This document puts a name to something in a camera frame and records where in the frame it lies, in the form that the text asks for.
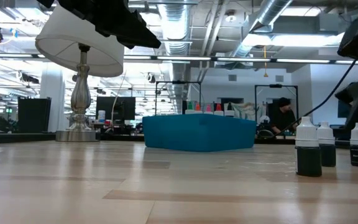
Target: exposed ductwork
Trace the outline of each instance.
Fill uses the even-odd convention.
[[[291,4],[293,0],[264,0],[260,10],[253,15],[247,16],[242,28],[242,41],[231,53],[231,57],[245,57],[252,47],[244,45],[248,33],[265,26],[272,26],[280,14]],[[242,67],[240,63],[229,63],[224,66],[226,69]]]
[[[188,38],[190,8],[180,4],[159,4],[158,11],[162,18],[163,38],[167,40],[185,40]],[[181,42],[166,42],[168,55],[188,55],[189,44]],[[172,63],[171,79],[188,81],[190,78],[190,65],[187,63]],[[178,111],[181,110],[182,100],[185,98],[183,86],[173,87]]]

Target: dark hair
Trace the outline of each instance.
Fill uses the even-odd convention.
[[[288,106],[291,104],[291,100],[290,99],[287,99],[285,97],[281,97],[279,100],[278,100],[278,106],[279,107],[283,107],[283,106]]]

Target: blue box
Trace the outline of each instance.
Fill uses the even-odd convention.
[[[145,145],[214,152],[254,146],[256,122],[211,114],[143,117]]]

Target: black shirt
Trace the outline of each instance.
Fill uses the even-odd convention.
[[[293,111],[287,111],[285,113],[281,112],[280,108],[275,111],[273,116],[271,117],[270,123],[272,127],[278,128],[280,131],[284,130],[288,125],[292,124],[295,121],[295,115]]]

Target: table lamp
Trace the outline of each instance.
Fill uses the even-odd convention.
[[[71,108],[74,123],[57,131],[57,141],[96,141],[96,132],[86,124],[86,109],[91,105],[88,74],[117,77],[122,74],[124,46],[115,36],[103,37],[94,25],[57,6],[35,39],[38,51],[58,65],[78,71]]]

